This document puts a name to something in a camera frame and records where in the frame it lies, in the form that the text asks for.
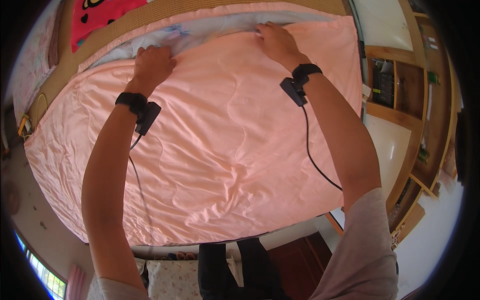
black pants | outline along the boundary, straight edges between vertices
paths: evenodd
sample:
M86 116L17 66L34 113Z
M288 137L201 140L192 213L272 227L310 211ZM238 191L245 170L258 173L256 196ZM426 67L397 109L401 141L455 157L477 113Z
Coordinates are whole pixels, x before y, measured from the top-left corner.
M225 244L202 244L198 255L198 283L204 300L291 300L258 238L237 242L242 258L240 288L226 261Z

gray sleeve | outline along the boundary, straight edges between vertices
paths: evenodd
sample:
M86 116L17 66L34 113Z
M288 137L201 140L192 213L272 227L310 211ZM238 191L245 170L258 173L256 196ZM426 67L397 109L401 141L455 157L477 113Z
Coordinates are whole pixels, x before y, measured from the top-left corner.
M118 281L99 278L98 285L104 300L149 300L144 291Z
M377 188L350 208L343 237L310 299L395 299L398 275L391 247L385 201Z

wrist strap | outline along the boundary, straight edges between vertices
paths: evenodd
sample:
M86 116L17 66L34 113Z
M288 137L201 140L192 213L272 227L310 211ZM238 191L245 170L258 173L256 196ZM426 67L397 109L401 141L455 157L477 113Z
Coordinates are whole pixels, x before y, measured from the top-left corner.
M130 111L137 115L137 120L139 120L147 107L147 101L147 98L140 93L121 93L118 96L117 101L115 101L115 105L128 105L130 107Z
M292 72L293 81L297 88L302 88L309 80L308 75L313 73L322 73L322 70L317 65L312 63L300 64Z

window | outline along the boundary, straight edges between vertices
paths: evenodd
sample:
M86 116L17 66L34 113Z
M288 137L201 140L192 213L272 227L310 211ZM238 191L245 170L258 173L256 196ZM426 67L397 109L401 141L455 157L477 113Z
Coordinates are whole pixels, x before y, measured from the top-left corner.
M35 271L40 281L42 281L43 285L47 288L48 292L52 296L54 300L63 300L65 297L65 290L66 284L60 278L55 276L50 270L48 270L43 263L41 263L38 258L30 252L30 250L25 246L25 243L22 239L16 235L18 242L20 243L20 247L24 251L26 258L30 262L33 270Z

pink comforter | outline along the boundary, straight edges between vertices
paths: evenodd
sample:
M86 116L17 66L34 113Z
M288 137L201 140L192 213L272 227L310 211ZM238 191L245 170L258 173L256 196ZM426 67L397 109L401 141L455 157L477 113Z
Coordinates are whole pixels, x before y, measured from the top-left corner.
M285 28L359 114L361 77L352 18ZM289 73L262 53L255 33L222 36L176 59L173 74L149 99L162 111L131 151L147 207L129 164L123 222L130 245L232 240L342 205L342 193L307 157L303 112L279 86ZM85 242L85 166L116 97L132 78L133 64L114 61L79 74L25 143L46 199ZM312 156L339 183L311 106L305 107Z

